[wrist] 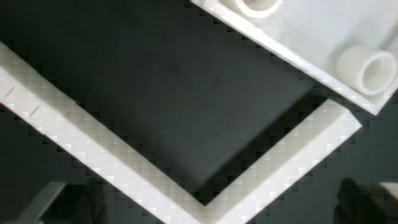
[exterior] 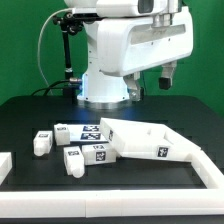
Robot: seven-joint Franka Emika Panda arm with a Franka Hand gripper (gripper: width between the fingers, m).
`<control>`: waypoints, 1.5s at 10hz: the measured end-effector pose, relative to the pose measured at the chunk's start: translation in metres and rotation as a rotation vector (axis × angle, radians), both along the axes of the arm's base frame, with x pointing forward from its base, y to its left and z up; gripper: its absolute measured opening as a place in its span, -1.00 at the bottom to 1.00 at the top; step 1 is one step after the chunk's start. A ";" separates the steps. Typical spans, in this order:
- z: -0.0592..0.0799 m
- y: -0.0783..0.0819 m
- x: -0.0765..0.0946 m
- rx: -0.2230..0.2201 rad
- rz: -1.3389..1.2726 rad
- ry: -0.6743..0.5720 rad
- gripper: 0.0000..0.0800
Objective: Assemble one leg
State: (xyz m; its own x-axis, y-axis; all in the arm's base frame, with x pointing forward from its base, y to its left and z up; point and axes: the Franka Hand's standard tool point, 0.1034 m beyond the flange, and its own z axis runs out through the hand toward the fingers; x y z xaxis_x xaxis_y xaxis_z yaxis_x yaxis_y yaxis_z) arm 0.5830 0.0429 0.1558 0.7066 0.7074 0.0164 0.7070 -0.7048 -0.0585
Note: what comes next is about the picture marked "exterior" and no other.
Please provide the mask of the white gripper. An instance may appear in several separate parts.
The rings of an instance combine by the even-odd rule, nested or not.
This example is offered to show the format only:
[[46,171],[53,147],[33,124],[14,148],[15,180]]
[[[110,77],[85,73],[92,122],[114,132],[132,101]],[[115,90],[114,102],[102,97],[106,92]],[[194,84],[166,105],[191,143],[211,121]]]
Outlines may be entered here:
[[152,17],[140,17],[103,19],[98,27],[99,69],[105,75],[125,76],[132,101],[143,97],[140,74],[134,72],[164,64],[159,88],[168,90],[176,70],[169,62],[188,57],[192,50],[193,24],[187,7],[173,16],[170,26],[154,27]]

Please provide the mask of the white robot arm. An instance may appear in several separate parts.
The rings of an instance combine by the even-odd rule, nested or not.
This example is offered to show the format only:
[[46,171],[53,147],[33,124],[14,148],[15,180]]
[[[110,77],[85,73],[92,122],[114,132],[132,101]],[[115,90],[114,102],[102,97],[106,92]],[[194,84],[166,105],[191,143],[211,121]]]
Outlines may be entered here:
[[193,50],[193,22],[182,0],[64,0],[87,33],[88,67],[78,103],[112,109],[141,99],[140,73],[160,66],[172,86],[177,61]]

